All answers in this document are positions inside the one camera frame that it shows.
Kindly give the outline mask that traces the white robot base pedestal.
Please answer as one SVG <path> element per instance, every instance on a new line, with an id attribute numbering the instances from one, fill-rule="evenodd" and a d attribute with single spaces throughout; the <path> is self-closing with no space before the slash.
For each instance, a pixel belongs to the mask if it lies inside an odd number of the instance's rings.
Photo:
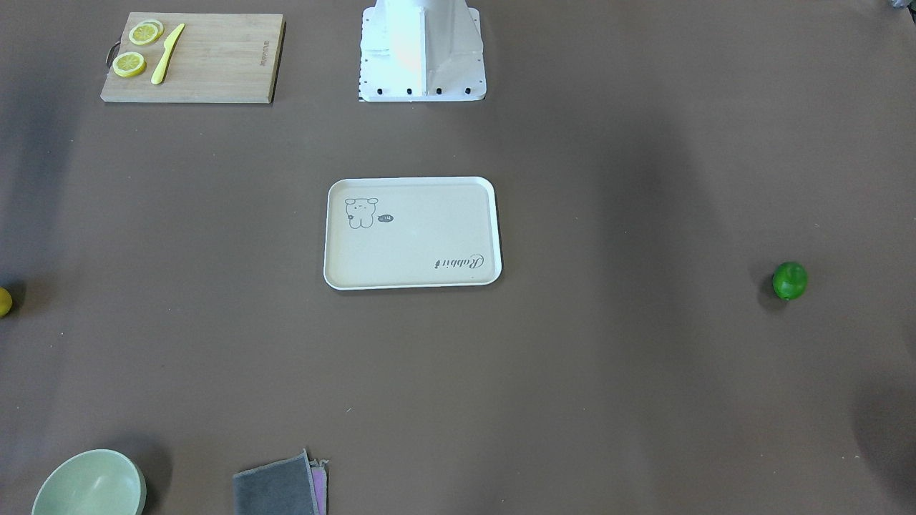
<path id="1" fill-rule="evenodd" d="M 362 13 L 361 102 L 487 95 L 480 13 L 464 1 L 376 1 Z"/>

